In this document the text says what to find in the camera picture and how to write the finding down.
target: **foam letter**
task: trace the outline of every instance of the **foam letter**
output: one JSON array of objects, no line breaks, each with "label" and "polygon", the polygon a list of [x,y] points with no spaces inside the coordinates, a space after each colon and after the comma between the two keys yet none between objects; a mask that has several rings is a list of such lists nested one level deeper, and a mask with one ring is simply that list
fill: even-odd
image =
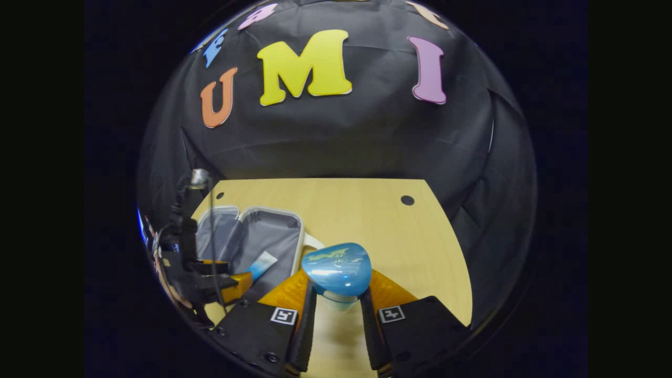
[{"label": "foam letter", "polygon": [[441,89],[441,62],[444,51],[428,40],[409,37],[418,54],[418,84],[413,87],[413,95],[418,100],[445,104],[446,94]]},{"label": "foam letter", "polygon": [[201,114],[203,115],[203,123],[207,127],[214,128],[221,125],[228,118],[228,115],[231,114],[233,106],[233,75],[236,72],[238,72],[238,69],[234,67],[223,73],[219,78],[219,82],[222,83],[222,108],[219,109],[219,112],[215,113],[212,106],[212,91],[215,82],[213,81],[206,85],[201,91]]},{"label": "foam letter", "polygon": [[280,80],[294,97],[301,96],[308,74],[312,69],[312,83],[308,93],[313,96],[331,96],[352,91],[352,83],[345,78],[343,69],[343,41],[345,30],[323,30],[310,37],[301,56],[285,43],[276,42],[262,48],[257,58],[263,60],[263,106],[285,100]]}]

